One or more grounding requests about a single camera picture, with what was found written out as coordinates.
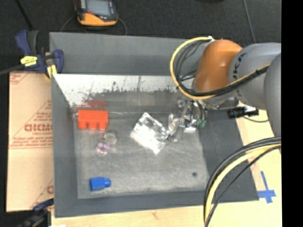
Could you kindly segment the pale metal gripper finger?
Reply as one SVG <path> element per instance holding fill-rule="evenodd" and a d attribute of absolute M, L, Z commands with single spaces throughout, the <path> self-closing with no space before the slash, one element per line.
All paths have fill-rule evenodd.
<path fill-rule="evenodd" d="M 168 117 L 168 129 L 177 131 L 182 126 L 182 119 L 178 115 L 170 114 Z"/>
<path fill-rule="evenodd" d="M 171 141 L 172 142 L 178 142 L 183 134 L 183 127 L 178 126 L 174 129 L 172 136 L 171 136 Z"/>

